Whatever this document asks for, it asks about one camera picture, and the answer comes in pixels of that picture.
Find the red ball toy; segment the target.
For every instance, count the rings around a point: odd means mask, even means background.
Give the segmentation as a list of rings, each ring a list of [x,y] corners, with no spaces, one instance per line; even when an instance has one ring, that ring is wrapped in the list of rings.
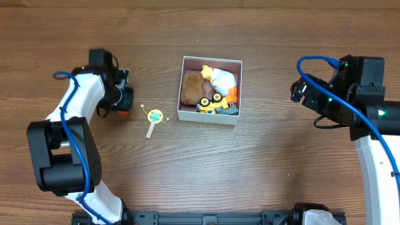
[[[129,111],[122,111],[122,110],[118,111],[118,114],[120,115],[128,115],[129,113],[130,113]]]

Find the yellow cat rattle drum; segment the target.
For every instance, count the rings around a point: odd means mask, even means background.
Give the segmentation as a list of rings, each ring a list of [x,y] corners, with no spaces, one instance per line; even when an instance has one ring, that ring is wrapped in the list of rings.
[[[153,134],[155,125],[166,123],[170,120],[170,118],[164,117],[163,112],[159,109],[152,109],[149,112],[147,112],[144,109],[144,104],[141,104],[140,107],[143,110],[143,112],[147,115],[147,120],[150,122],[149,128],[146,133],[146,139],[150,139]]]

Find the brown plush toy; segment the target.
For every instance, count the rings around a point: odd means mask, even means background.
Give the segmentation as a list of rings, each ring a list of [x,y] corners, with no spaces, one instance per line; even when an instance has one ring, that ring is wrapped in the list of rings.
[[[203,75],[200,72],[186,73],[182,80],[181,102],[196,105],[205,96]]]

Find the white plush duck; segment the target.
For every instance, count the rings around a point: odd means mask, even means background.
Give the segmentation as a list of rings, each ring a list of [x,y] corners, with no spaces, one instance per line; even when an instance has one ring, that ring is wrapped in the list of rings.
[[[227,99],[228,104],[237,103],[237,82],[231,72],[203,65],[201,74],[204,79],[209,80],[218,94]]]

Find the yellow toy crane truck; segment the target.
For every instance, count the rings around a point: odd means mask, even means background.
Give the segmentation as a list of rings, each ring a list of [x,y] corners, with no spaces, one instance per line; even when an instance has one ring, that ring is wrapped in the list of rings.
[[[219,93],[214,94],[211,99],[203,97],[196,104],[196,109],[199,113],[206,114],[235,115],[239,113],[236,104],[229,102],[226,97],[222,97]]]

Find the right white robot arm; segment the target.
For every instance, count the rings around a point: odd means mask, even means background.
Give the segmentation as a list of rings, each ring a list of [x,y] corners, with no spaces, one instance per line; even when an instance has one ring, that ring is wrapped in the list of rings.
[[[399,103],[384,100],[381,75],[310,78],[359,110],[381,134],[376,137],[361,117],[303,78],[292,84],[291,101],[349,128],[361,165],[367,224],[399,224]]]

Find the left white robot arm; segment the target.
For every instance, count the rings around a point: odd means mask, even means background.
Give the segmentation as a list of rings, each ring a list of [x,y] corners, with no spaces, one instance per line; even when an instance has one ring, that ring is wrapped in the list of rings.
[[[134,224],[126,203],[102,180],[101,158],[89,123],[99,111],[119,109],[127,102],[131,110],[133,90],[126,87],[129,70],[117,66],[77,67],[57,71],[56,80],[69,87],[56,109],[26,130],[36,184],[43,192],[65,197],[86,215],[73,216],[72,224]]]

